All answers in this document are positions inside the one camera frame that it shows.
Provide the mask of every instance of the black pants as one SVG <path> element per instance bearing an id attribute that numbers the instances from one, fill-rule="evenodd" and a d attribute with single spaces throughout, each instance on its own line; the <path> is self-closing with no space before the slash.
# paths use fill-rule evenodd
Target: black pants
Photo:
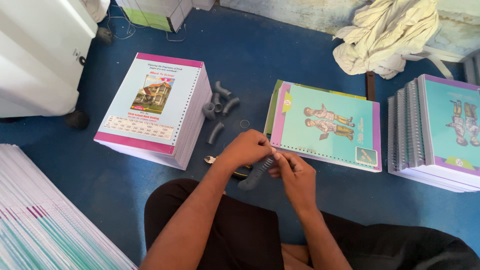
<path id="1" fill-rule="evenodd" d="M 192 179 L 176 179 L 150 195 L 144 214 L 147 251 L 197 185 Z M 441 231 L 387 224 L 363 226 L 322 214 L 355 270 L 480 269 L 480 260 L 470 247 Z M 222 196 L 198 269 L 283 269 L 276 213 Z"/>

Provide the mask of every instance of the person's left hand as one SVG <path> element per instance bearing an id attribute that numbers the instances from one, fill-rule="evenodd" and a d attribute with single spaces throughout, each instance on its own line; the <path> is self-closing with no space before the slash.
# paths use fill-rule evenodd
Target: person's left hand
<path id="1" fill-rule="evenodd" d="M 234 170 L 241 166 L 251 165 L 274 152 L 275 148 L 270 146 L 270 142 L 264 134 L 250 129 L 240 133 L 218 156 L 216 162 L 221 161 L 225 166 L 231 166 L 231 169 Z"/>

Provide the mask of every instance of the wall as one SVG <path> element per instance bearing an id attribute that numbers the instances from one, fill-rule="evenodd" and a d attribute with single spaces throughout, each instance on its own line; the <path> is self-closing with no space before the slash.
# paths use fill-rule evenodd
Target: wall
<path id="1" fill-rule="evenodd" d="M 366 0 L 220 0 L 225 7 L 334 34 Z M 440 0 L 439 30 L 427 45 L 467 55 L 480 49 L 480 1 Z"/>

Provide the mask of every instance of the person's right hand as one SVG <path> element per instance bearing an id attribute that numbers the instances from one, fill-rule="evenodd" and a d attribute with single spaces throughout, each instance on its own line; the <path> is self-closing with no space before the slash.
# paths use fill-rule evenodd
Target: person's right hand
<path id="1" fill-rule="evenodd" d="M 276 167 L 268 172 L 273 178 L 282 178 L 285 193 L 297 214 L 317 210 L 316 170 L 296 154 L 276 152 L 274 157 Z"/>

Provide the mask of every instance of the hand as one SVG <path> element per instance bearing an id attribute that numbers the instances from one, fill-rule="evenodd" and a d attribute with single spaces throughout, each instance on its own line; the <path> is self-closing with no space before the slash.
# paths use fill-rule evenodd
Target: hand
<path id="1" fill-rule="evenodd" d="M 277 167 L 268 172 L 273 178 L 282 178 L 285 194 L 295 212 L 317 211 L 315 201 L 316 170 L 296 154 L 274 153 Z"/>
<path id="2" fill-rule="evenodd" d="M 224 166 L 231 166 L 231 169 L 234 170 L 241 166 L 251 165 L 275 151 L 263 133 L 250 129 L 240 133 L 223 150 L 217 160 L 222 161 Z"/>

